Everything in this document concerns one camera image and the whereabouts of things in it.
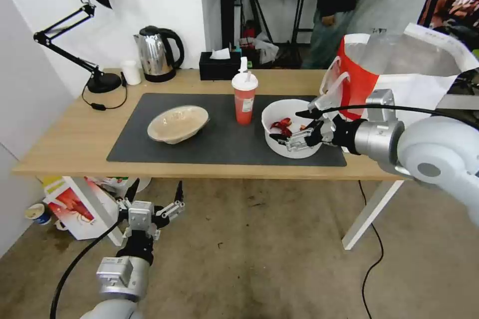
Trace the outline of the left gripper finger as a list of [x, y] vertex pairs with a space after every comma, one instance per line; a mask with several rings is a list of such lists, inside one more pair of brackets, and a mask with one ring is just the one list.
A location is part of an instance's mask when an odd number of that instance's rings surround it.
[[135, 195], [137, 193], [138, 186], [140, 184], [140, 179], [136, 180], [131, 184], [130, 187], [125, 191], [123, 195], [118, 195], [115, 197], [116, 203], [119, 207], [119, 210], [128, 210], [133, 204]]
[[155, 213], [155, 217], [161, 217], [163, 219], [174, 220], [185, 208], [183, 181], [180, 180], [173, 202], [166, 207], [159, 209]]

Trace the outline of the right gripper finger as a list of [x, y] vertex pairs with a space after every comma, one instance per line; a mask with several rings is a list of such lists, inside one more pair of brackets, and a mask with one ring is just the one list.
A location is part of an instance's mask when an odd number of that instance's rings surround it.
[[286, 147], [289, 152], [297, 152], [317, 146], [317, 143], [311, 138], [312, 135], [313, 128], [306, 128], [293, 133], [290, 137], [283, 134], [269, 134], [268, 136], [279, 145]]
[[318, 96], [307, 105], [305, 110], [296, 112], [295, 114], [305, 119], [333, 120], [339, 112], [337, 110], [327, 112], [326, 110], [339, 107], [341, 105], [341, 98], [342, 95], [337, 93], [327, 93]]

